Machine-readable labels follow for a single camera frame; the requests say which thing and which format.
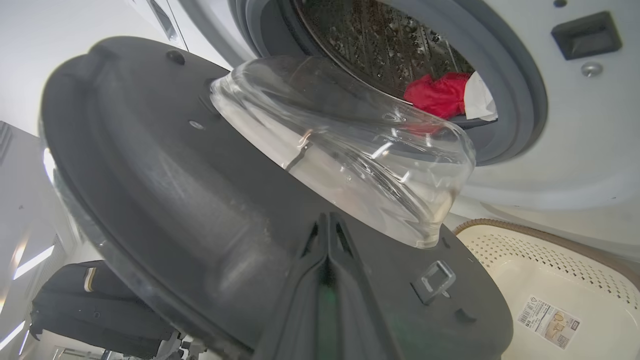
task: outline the white cloth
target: white cloth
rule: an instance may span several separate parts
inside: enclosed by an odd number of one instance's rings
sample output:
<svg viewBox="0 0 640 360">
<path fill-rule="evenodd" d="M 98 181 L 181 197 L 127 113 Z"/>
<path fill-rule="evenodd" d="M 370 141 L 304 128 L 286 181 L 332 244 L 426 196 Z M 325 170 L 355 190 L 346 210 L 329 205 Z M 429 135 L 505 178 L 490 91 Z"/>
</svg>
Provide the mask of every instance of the white cloth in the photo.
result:
<svg viewBox="0 0 640 360">
<path fill-rule="evenodd" d="M 494 121 L 498 118 L 493 96 L 477 72 L 471 74 L 465 85 L 465 113 L 467 119 Z"/>
</svg>

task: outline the red garment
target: red garment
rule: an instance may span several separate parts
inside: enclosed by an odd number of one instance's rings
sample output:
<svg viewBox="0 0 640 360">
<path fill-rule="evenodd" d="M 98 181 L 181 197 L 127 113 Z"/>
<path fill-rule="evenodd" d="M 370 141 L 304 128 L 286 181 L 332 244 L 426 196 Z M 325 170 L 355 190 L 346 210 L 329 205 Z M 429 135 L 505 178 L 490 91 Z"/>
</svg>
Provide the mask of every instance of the red garment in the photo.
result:
<svg viewBox="0 0 640 360">
<path fill-rule="evenodd" d="M 422 111 L 449 120 L 465 113 L 465 85 L 470 76 L 448 72 L 433 81 L 431 75 L 425 75 L 406 87 L 404 99 Z"/>
</svg>

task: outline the perforated basket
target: perforated basket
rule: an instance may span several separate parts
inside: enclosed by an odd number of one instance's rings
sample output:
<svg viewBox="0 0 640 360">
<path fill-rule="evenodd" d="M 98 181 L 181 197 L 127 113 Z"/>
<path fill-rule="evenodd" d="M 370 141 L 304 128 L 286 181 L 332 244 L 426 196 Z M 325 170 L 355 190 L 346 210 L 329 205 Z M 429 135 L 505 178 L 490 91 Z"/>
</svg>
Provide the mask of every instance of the perforated basket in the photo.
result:
<svg viewBox="0 0 640 360">
<path fill-rule="evenodd" d="M 640 279 L 604 253 L 528 227 L 472 220 L 454 231 L 509 304 L 503 359 L 636 359 Z"/>
</svg>

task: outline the product label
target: product label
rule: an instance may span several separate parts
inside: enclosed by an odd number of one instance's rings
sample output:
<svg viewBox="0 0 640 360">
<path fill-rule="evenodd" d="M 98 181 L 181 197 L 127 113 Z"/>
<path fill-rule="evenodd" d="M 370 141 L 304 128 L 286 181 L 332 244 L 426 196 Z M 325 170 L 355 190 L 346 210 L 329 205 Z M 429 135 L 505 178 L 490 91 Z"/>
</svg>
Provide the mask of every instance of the product label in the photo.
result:
<svg viewBox="0 0 640 360">
<path fill-rule="evenodd" d="M 533 295 L 529 296 L 517 318 L 529 330 L 566 349 L 580 327 L 581 321 Z"/>
</svg>

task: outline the dark clothing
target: dark clothing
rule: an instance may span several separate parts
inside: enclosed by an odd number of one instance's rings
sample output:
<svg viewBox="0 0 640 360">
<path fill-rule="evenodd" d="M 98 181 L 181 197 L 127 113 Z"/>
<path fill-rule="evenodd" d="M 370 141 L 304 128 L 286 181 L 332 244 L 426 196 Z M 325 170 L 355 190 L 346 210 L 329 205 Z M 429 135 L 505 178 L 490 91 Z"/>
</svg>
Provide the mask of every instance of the dark clothing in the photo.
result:
<svg viewBox="0 0 640 360">
<path fill-rule="evenodd" d="M 42 330 L 141 358 L 174 331 L 103 261 L 59 269 L 33 299 L 30 333 Z"/>
</svg>

